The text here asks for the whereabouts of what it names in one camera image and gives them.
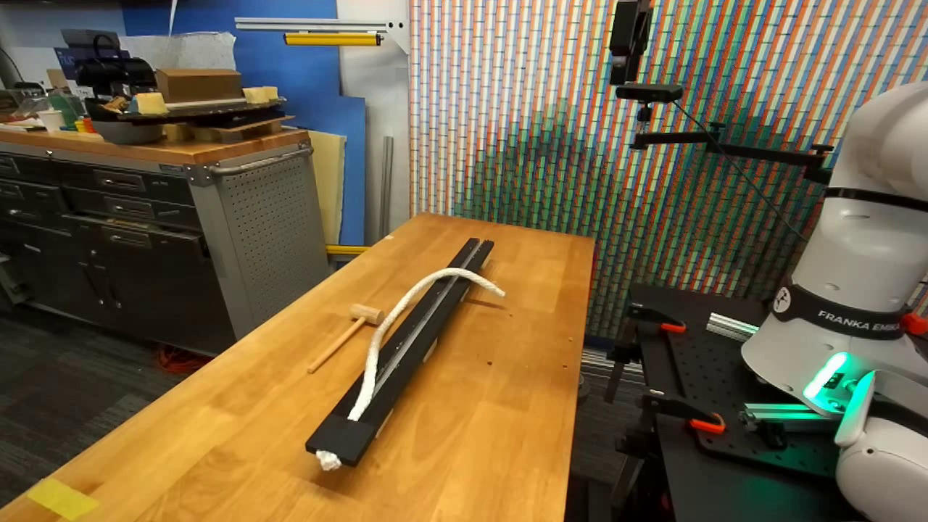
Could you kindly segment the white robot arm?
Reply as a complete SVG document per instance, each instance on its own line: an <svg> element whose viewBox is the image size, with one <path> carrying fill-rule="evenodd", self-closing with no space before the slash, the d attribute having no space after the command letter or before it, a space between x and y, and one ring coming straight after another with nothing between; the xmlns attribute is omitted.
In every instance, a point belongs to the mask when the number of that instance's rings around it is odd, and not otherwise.
<svg viewBox="0 0 928 522"><path fill-rule="evenodd" d="M863 102L824 207L741 363L837 424L834 482L869 522L928 519L928 353L910 297L928 275L928 84Z"/></svg>

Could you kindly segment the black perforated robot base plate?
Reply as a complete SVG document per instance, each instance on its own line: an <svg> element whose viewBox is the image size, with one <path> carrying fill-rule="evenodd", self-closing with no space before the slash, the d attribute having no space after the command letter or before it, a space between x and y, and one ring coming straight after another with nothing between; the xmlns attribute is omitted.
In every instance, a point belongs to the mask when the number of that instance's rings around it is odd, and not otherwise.
<svg viewBox="0 0 928 522"><path fill-rule="evenodd" d="M697 436L681 418L653 416L662 476L676 522L863 522L831 479L834 447L827 424L755 426L749 404L786 407L789 394L763 385L741 363L740 342L710 334L714 314L756 326L759 301L692 291L636 287L643 301L688 326L662 334L639 321L643 381L724 418L720 439Z"/></svg>

